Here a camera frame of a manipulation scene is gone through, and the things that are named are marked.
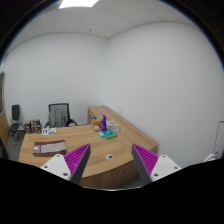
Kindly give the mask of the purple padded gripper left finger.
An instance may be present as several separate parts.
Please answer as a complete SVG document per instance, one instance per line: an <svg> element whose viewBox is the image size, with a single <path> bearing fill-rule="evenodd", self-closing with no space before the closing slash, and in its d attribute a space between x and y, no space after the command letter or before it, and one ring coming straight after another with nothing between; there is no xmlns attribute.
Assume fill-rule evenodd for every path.
<svg viewBox="0 0 224 224"><path fill-rule="evenodd" d="M65 155L54 155L41 166L41 169L72 183L79 184L90 154L91 147L86 144Z"/></svg>

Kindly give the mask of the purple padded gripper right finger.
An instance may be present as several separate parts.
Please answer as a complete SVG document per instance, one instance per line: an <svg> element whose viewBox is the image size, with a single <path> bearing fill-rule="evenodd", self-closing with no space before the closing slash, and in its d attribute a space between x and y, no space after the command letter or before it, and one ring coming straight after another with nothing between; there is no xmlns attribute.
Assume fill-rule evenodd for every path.
<svg viewBox="0 0 224 224"><path fill-rule="evenodd" d="M168 176L181 167L167 155L156 155L139 145L132 145L132 156L143 184L149 184Z"/></svg>

